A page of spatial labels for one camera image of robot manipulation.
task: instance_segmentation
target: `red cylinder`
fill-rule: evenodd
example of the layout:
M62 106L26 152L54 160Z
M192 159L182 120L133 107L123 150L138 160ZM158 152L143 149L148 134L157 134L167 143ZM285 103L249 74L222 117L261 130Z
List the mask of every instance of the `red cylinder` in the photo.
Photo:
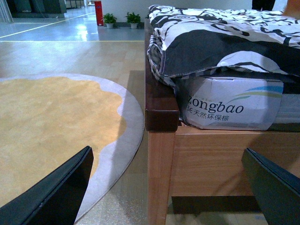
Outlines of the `red cylinder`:
M96 20L98 26L104 26L101 1L95 1Z

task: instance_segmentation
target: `wall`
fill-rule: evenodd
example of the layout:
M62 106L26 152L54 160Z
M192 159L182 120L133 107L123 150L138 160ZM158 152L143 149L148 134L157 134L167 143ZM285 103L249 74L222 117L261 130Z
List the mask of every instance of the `wall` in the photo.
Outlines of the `wall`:
M101 0L103 14L113 13L117 22L126 22L127 12L140 14L142 22L154 4L186 8L251 9L251 0ZM276 0L274 8L283 9L287 0Z

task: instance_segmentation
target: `rug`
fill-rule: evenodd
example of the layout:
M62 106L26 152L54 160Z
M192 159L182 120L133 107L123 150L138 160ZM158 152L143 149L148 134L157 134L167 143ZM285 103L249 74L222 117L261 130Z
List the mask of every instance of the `rug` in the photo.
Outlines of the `rug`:
M78 220L124 173L143 137L135 97L99 77L2 78L0 104L0 207L89 145L94 163Z

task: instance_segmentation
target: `black object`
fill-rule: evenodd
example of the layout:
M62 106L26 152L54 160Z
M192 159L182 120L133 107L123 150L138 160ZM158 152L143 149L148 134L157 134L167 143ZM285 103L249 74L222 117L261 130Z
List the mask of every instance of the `black object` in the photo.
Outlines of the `black object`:
M87 146L39 183L0 208L1 225L72 225L93 164Z
M242 163L268 224L300 224L300 179L249 148Z
M271 11L274 4L275 0L252 0L252 9Z

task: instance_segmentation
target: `mattress packaging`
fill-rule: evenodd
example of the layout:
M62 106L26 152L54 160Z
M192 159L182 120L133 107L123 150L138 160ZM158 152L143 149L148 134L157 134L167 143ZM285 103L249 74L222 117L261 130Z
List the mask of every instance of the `mattress packaging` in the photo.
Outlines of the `mattress packaging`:
M276 120L288 122L289 114L293 119L300 116L299 109L284 109L290 99L284 86L291 89L290 84L295 82L282 75L266 78L260 73L230 70L214 76L178 79L180 117L201 129L267 130ZM295 101L299 96L294 94L291 99Z

